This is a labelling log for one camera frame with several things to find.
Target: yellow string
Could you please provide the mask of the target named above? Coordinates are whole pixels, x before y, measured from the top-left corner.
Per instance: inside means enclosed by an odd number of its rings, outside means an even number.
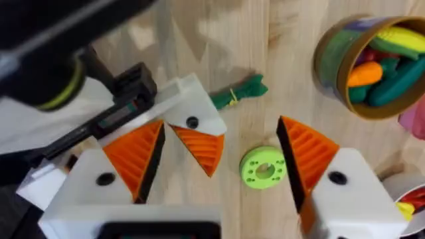
[[[235,105],[235,104],[237,104],[238,103],[238,98],[236,97],[236,95],[234,94],[234,92],[233,92],[233,89],[231,88],[230,89],[230,93],[232,94],[232,100],[228,103],[228,105],[229,106],[233,106],[233,105]]]

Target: black screw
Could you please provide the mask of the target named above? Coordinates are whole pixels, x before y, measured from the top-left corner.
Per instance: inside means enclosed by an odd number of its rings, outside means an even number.
[[[190,129],[196,129],[199,125],[199,119],[196,118],[195,116],[191,116],[186,119],[186,125]]]
[[[328,174],[329,179],[332,181],[332,183],[338,184],[338,185],[346,185],[347,184],[347,176],[345,174],[333,171]]]
[[[113,173],[102,173],[97,179],[96,184],[99,186],[110,185],[115,181],[115,175]]]

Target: orange ridged surface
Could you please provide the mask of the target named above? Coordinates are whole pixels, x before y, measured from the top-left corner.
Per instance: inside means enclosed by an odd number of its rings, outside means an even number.
[[[213,136],[195,130],[171,126],[186,148],[192,153],[205,173],[211,177],[220,162],[224,135]]]
[[[143,125],[104,147],[135,200],[151,159],[163,121]]]
[[[339,145],[314,129],[282,116],[303,189],[309,193],[337,153]]]

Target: green plastic disc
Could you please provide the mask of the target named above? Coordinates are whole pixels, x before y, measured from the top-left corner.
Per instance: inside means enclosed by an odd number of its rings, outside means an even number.
[[[278,184],[286,175],[283,153],[271,146],[249,151],[239,165],[242,180],[253,189],[267,189]]]

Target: green object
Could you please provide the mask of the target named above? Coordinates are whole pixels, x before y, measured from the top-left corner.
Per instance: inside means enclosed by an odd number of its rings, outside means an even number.
[[[350,87],[348,89],[350,102],[352,104],[364,102],[367,97],[367,92],[369,91],[369,89],[371,89],[371,87],[372,87],[372,84],[367,86]]]
[[[417,61],[410,61],[398,67],[397,74],[393,77],[384,78],[377,84],[368,96],[371,106],[383,106],[409,89],[425,71],[425,56]]]
[[[344,29],[327,43],[320,58],[319,80],[324,87],[337,87],[339,67],[353,43],[363,32]]]
[[[253,189],[267,189],[278,184],[286,175],[283,153],[271,146],[249,151],[239,165],[242,180]]]
[[[382,66],[383,77],[393,77],[397,74],[396,68],[400,62],[399,58],[384,58],[379,64]]]
[[[268,88],[261,83],[262,79],[263,75],[261,74],[252,75],[240,85],[211,96],[215,108],[221,110],[231,102],[264,95],[268,91]]]
[[[398,44],[388,42],[386,40],[382,40],[379,37],[375,37],[373,40],[371,40],[369,46],[375,50],[399,54],[412,60],[419,59],[419,52],[400,46]]]

